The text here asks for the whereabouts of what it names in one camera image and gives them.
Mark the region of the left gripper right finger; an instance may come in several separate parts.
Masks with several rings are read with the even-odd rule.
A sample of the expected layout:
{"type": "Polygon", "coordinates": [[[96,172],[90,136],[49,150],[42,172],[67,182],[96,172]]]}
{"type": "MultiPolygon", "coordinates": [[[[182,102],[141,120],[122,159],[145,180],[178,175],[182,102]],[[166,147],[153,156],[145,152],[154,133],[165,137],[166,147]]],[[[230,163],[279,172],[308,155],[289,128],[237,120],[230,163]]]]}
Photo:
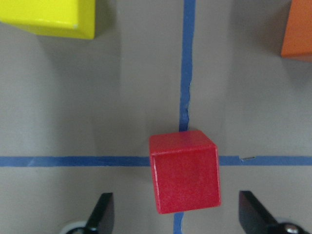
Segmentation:
{"type": "Polygon", "coordinates": [[[279,223],[251,191],[240,191],[239,223],[247,234],[291,234],[291,223],[279,223]]]}

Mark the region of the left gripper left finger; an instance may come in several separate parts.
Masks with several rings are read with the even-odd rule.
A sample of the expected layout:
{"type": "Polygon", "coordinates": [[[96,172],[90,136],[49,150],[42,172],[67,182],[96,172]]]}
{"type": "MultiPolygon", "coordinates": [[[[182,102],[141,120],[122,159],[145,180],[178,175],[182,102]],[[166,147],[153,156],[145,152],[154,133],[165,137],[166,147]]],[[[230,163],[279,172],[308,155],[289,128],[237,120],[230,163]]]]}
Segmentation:
{"type": "Polygon", "coordinates": [[[86,234],[111,234],[114,228],[114,196],[103,193],[95,205],[86,225],[86,234]]]}

